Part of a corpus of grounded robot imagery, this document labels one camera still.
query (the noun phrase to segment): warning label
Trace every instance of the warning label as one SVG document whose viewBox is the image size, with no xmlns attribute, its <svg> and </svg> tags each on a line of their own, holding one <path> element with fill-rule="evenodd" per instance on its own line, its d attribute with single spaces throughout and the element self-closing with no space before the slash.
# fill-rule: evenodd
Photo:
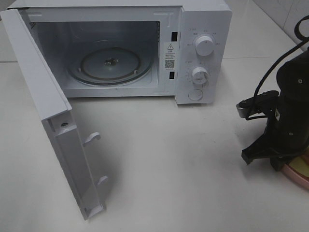
<svg viewBox="0 0 309 232">
<path fill-rule="evenodd" d="M 178 43 L 164 43 L 164 59 L 163 63 L 165 70 L 175 70 L 177 64 Z"/>
</svg>

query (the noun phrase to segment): control panel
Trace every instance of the control panel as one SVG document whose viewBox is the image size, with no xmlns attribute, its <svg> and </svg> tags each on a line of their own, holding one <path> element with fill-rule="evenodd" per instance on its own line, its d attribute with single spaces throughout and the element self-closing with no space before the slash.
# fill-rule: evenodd
<svg viewBox="0 0 309 232">
<path fill-rule="evenodd" d="M 211 103 L 232 13 L 227 10 L 183 14 L 176 102 Z"/>
</svg>

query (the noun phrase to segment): sticker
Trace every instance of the sticker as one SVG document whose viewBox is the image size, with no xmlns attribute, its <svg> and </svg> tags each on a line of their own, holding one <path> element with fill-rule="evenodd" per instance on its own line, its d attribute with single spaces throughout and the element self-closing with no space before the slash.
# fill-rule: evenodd
<svg viewBox="0 0 309 232">
<path fill-rule="evenodd" d="M 166 42 L 164 43 L 164 69 L 176 70 L 177 65 L 177 53 L 179 50 L 178 42 Z"/>
<path fill-rule="evenodd" d="M 277 121 L 280 120 L 280 113 L 279 113 L 278 109 L 276 109 L 276 111 L 275 111 L 275 117 L 276 117 Z"/>
</svg>

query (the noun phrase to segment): microwave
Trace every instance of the microwave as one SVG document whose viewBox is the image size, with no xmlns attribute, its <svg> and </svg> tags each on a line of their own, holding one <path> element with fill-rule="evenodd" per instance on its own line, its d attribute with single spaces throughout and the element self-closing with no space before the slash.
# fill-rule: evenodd
<svg viewBox="0 0 309 232">
<path fill-rule="evenodd" d="M 17 0 L 0 13 L 84 219 L 104 209 L 68 98 L 175 96 L 210 103 L 231 11 L 223 0 Z"/>
</svg>

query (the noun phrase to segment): turntable plate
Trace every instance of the turntable plate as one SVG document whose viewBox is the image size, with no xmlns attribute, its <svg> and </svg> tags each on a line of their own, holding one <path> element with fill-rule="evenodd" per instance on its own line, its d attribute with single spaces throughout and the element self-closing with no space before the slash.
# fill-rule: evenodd
<svg viewBox="0 0 309 232">
<path fill-rule="evenodd" d="M 71 56 L 69 73 L 92 85 L 116 85 L 135 80 L 152 65 L 151 54 L 137 44 L 102 41 L 84 44 Z"/>
</svg>

